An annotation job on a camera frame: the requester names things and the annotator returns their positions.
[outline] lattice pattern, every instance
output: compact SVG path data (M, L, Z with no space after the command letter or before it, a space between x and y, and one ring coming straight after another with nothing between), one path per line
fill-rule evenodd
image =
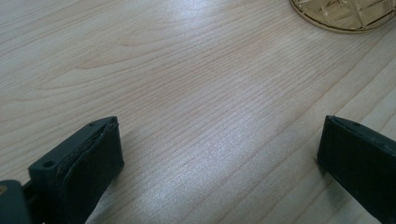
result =
M378 27L395 16L396 0L291 0L310 20L330 28L360 31Z

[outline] black clamp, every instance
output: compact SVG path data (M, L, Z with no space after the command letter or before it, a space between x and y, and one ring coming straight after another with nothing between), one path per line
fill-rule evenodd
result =
M33 163L23 187L0 181L0 223L84 223L123 165L117 117L91 122Z

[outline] light wood surface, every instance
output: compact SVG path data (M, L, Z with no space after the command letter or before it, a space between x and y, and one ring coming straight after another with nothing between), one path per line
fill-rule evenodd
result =
M315 164L326 115L396 139L396 22L339 35L287 0L0 2L0 179L116 115L87 223L377 223Z

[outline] wooden table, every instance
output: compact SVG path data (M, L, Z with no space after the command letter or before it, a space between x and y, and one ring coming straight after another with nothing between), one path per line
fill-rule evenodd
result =
M278 0L0 3L0 179L116 115L88 223L377 223L315 157L326 115L396 139L396 22L339 35Z

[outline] dark green object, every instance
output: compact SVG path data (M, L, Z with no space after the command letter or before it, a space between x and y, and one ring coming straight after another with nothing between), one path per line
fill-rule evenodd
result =
M396 223L396 142L354 121L327 116L318 164L380 222Z
M91 122L33 163L23 188L0 181L0 224L83 224L123 165L117 118Z

